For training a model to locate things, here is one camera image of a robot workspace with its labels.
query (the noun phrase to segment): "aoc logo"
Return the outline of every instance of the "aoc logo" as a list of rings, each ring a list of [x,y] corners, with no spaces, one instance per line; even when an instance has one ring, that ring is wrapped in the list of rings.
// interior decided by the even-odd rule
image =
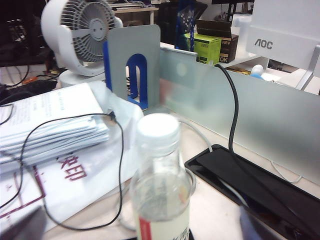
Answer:
[[[267,48],[267,49],[272,49],[272,45],[274,43],[272,41],[266,41],[266,40],[261,40],[260,38],[258,38],[255,42],[255,46],[259,46],[259,47],[262,47],[262,48]]]

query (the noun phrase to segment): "white plastic bag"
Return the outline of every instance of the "white plastic bag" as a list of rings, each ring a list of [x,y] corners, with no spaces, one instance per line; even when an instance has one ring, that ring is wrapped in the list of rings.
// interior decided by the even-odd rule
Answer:
[[[134,132],[143,113],[137,105],[113,94],[106,88],[105,83],[97,81],[89,85],[103,112],[113,110],[123,128],[121,181],[124,182],[131,178],[137,169],[135,159],[132,158]],[[107,126],[110,128],[109,141],[35,165],[30,169],[43,188],[49,212],[57,221],[63,222],[119,185],[121,132],[116,124],[107,123]],[[1,209],[2,231],[43,205],[44,195],[39,191],[31,173],[23,170],[20,195]],[[17,192],[19,184],[19,170],[1,175],[1,204]],[[46,231],[54,226],[55,223],[48,218]]]

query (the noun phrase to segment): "black tray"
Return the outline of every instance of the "black tray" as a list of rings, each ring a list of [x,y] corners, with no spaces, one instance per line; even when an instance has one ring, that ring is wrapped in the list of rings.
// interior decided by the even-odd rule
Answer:
[[[185,163],[185,166],[211,186],[241,205],[239,199],[218,180],[223,179],[243,196],[246,208],[275,231],[290,240],[312,239],[308,229],[288,209],[247,175],[234,161],[228,149],[212,146],[213,152],[205,150]],[[267,186],[278,198],[292,209],[320,236],[320,200],[258,165],[238,156],[243,168]]]

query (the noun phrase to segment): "white bottle cap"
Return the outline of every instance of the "white bottle cap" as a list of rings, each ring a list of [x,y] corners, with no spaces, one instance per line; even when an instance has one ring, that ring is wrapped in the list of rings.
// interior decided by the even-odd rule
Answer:
[[[179,146],[180,124],[169,114],[153,113],[137,124],[136,143],[143,151],[155,157],[172,153]]]

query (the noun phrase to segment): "frosted glass panel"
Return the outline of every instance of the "frosted glass panel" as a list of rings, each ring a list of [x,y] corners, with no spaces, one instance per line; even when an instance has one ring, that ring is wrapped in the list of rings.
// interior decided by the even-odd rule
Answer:
[[[320,184],[320,96],[229,73],[239,98],[234,141]],[[220,69],[161,50],[160,77],[168,108],[229,137],[234,98]]]

